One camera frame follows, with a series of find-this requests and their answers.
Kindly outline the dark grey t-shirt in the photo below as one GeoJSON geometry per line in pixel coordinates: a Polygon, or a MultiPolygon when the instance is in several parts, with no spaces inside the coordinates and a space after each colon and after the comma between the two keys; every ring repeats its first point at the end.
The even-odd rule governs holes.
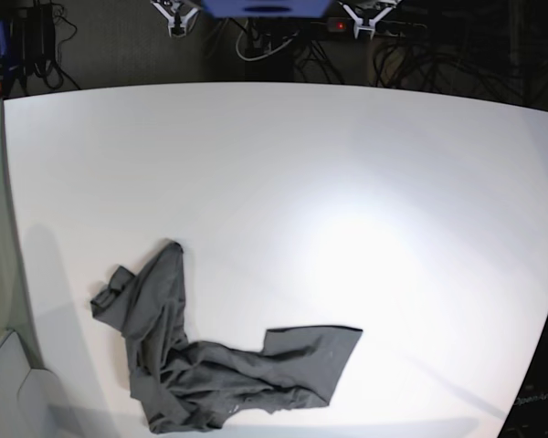
{"type": "Polygon", "coordinates": [[[151,433],[211,432],[239,412],[325,408],[363,332],[345,326],[271,328],[260,351],[191,341],[185,332],[184,250],[167,244],[134,274],[119,266],[91,299],[117,330],[130,393],[151,433]]]}

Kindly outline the blue box overhead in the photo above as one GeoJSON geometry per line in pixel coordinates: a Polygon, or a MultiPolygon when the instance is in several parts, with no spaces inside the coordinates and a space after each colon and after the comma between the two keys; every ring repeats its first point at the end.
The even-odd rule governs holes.
{"type": "Polygon", "coordinates": [[[331,0],[205,0],[214,17],[321,17],[331,0]]]}

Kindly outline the grey bin at left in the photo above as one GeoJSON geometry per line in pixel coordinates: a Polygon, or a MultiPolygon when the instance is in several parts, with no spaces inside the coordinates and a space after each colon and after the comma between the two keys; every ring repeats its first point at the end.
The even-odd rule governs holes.
{"type": "Polygon", "coordinates": [[[80,437],[58,377],[30,366],[18,335],[0,338],[0,437],[80,437]]]}

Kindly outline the black power strip red switch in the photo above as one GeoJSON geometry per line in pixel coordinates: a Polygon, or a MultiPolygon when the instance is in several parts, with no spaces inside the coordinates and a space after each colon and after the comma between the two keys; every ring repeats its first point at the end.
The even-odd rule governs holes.
{"type": "Polygon", "coordinates": [[[426,25],[406,23],[400,21],[378,21],[373,23],[357,23],[351,18],[330,17],[326,20],[326,27],[330,33],[353,35],[355,39],[362,35],[382,37],[411,37],[422,35],[428,31],[426,25]]]}

